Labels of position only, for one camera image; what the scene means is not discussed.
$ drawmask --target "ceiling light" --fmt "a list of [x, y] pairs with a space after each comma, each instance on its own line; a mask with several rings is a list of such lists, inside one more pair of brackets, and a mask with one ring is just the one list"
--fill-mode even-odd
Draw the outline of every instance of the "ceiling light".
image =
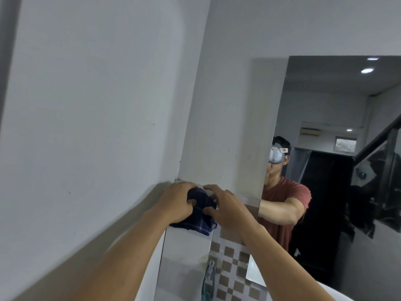
[[362, 74], [367, 74], [367, 73], [371, 73], [374, 71], [374, 68], [372, 67], [368, 67], [367, 69], [363, 69], [362, 71], [360, 71]]

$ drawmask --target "plaid cloth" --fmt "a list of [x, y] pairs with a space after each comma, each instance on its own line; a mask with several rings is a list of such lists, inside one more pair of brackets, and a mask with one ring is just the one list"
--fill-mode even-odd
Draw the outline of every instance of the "plaid cloth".
[[197, 201], [192, 214], [185, 220], [179, 223], [170, 224], [170, 226], [174, 228], [195, 230], [209, 236], [213, 229], [217, 227], [217, 224], [212, 217], [204, 215], [202, 210], [203, 208], [210, 206], [216, 209], [216, 203], [208, 197], [205, 190], [202, 188], [195, 188], [188, 191], [187, 199], [195, 199]]

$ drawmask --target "white vr headset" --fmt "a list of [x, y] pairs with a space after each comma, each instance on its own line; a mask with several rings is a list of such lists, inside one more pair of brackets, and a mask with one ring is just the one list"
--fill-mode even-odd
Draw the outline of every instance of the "white vr headset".
[[286, 153], [288, 153], [288, 148], [283, 148], [280, 144], [275, 143], [270, 148], [269, 163], [274, 165], [281, 164], [286, 157]]

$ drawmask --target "small window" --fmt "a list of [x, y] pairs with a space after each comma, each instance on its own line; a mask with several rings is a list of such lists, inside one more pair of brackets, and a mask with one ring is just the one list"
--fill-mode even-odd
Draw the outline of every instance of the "small window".
[[337, 136], [336, 145], [334, 146], [334, 151], [354, 153], [356, 145], [357, 145], [356, 138]]

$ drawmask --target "forearm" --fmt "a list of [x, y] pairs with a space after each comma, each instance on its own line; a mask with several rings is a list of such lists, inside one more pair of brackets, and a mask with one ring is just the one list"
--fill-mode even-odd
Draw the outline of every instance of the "forearm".
[[134, 300], [143, 274], [168, 221], [152, 208], [107, 252], [71, 301]]
[[295, 225], [298, 221], [296, 208], [285, 202], [261, 200], [258, 216], [278, 225]]
[[274, 301], [334, 301], [256, 221], [247, 222], [239, 234]]

